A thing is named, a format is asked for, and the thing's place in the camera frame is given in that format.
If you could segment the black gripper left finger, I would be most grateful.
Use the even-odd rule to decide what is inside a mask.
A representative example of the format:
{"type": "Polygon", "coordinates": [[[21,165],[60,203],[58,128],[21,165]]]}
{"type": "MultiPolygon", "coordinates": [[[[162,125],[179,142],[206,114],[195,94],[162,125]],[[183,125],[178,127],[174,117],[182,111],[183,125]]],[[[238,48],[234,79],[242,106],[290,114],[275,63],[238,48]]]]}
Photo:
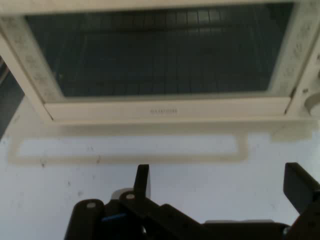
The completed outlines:
{"type": "Polygon", "coordinates": [[[174,207],[147,197],[150,167],[140,164],[131,190],[107,204],[99,199],[78,202],[66,240],[194,240],[200,224],[174,207]]]}

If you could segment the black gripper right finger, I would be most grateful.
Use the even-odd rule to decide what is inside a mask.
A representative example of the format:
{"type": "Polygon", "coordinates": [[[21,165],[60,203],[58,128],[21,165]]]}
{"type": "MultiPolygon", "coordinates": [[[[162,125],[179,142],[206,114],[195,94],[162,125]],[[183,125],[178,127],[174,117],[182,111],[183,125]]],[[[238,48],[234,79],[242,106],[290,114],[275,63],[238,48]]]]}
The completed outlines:
{"type": "Polygon", "coordinates": [[[286,240],[320,238],[320,184],[298,163],[285,164],[283,192],[299,216],[284,234],[286,240]]]}

